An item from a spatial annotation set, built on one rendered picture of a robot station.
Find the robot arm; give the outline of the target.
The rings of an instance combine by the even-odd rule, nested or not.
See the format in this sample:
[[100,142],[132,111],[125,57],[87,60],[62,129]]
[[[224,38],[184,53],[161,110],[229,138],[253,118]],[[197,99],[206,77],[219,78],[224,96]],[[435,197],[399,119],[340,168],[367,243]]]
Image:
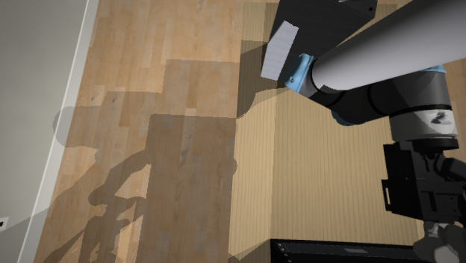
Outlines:
[[463,58],[466,0],[412,0],[319,58],[297,56],[285,85],[342,126],[389,116],[394,142],[455,138],[442,64]]

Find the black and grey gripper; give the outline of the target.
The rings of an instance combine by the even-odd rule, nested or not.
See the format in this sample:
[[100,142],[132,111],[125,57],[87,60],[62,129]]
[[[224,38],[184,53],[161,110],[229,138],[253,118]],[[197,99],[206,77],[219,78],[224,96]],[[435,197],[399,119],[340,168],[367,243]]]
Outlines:
[[432,263],[466,263],[466,182],[442,167],[443,151],[458,148],[455,138],[383,145],[388,174],[388,179],[381,179],[385,210],[424,222],[424,238],[413,243],[413,250]]

